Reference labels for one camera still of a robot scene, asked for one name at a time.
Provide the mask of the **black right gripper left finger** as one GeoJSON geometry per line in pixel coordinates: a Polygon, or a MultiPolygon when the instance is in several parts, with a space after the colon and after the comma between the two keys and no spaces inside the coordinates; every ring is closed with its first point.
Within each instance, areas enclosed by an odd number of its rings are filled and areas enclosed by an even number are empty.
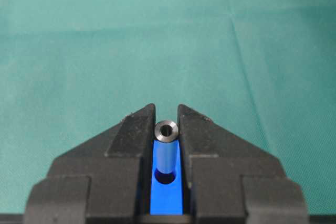
{"type": "Polygon", "coordinates": [[[24,223],[133,223],[150,211],[155,105],[58,156],[24,223]]]}

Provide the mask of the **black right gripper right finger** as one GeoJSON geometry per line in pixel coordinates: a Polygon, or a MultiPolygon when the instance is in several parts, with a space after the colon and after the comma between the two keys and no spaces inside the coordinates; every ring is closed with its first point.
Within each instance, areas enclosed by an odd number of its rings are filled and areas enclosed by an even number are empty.
{"type": "Polygon", "coordinates": [[[178,122],[195,223],[308,223],[301,187],[277,157],[186,105],[178,122]]]}

